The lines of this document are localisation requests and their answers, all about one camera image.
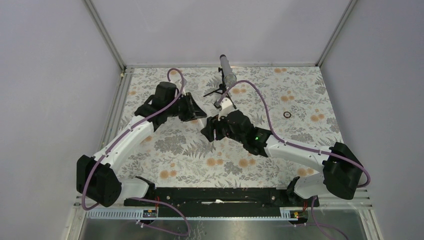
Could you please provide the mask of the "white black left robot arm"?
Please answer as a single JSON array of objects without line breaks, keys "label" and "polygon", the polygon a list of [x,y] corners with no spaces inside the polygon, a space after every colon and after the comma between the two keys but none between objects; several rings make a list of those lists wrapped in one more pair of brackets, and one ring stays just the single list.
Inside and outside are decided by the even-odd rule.
[{"label": "white black left robot arm", "polygon": [[153,183],[142,177],[118,178],[117,172],[138,144],[153,135],[168,118],[174,117],[189,122],[206,118],[207,113],[180,85],[162,81],[110,143],[93,156],[82,155],[78,159],[77,192],[104,207],[130,198],[136,198],[144,206],[152,204],[155,200]]}]

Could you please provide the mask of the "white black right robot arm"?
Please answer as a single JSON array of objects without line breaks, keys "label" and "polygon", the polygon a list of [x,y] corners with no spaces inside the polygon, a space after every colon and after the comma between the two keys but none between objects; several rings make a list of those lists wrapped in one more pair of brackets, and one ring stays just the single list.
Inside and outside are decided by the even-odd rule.
[{"label": "white black right robot arm", "polygon": [[364,168],[342,142],[333,146],[311,145],[291,139],[278,139],[271,130],[254,126],[241,111],[208,117],[200,131],[209,142],[224,138],[242,144],[250,154],[281,158],[315,170],[307,177],[296,177],[287,186],[287,201],[293,206],[321,194],[352,200],[361,185]]}]

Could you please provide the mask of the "floral patterned table mat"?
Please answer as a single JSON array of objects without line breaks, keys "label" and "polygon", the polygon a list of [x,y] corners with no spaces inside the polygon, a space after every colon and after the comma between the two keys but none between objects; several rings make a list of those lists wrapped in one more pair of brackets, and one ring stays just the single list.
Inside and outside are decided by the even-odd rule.
[{"label": "floral patterned table mat", "polygon": [[[235,67],[240,84],[230,96],[235,106],[258,127],[267,129],[264,106],[276,133],[320,146],[341,142],[342,136],[318,67]],[[218,110],[221,75],[215,67],[137,68],[126,96],[120,127],[167,79],[187,80],[185,90],[209,116]],[[285,187],[294,177],[315,174],[310,167],[282,158],[255,156],[234,140],[209,142],[201,134],[202,120],[181,122],[171,117],[138,146],[118,170],[122,179],[143,177],[158,187]]]}]

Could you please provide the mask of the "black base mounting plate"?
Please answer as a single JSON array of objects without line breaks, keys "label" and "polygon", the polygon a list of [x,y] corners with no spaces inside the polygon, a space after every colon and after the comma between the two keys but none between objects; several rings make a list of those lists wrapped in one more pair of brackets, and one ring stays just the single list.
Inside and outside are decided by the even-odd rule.
[{"label": "black base mounting plate", "polygon": [[318,207],[319,201],[304,200],[275,187],[215,188],[157,187],[145,196],[148,202],[126,199],[126,207],[153,207],[161,201],[190,217],[276,216],[280,208]]}]

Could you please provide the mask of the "aluminium frame rail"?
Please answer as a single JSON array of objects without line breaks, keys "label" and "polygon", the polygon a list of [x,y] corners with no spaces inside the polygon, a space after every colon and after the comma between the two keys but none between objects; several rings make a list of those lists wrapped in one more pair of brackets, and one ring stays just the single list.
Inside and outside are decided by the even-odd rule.
[{"label": "aluminium frame rail", "polygon": [[82,0],[84,3],[88,14],[92,18],[100,36],[102,37],[103,41],[105,42],[108,50],[110,51],[113,59],[115,60],[116,64],[120,68],[120,71],[124,73],[126,71],[126,64],[124,63],[124,60],[122,59],[115,43],[113,42],[113,39],[111,35],[109,34],[104,22],[102,21],[102,18],[100,14],[97,11],[97,8],[94,5],[94,2],[92,0]]}]

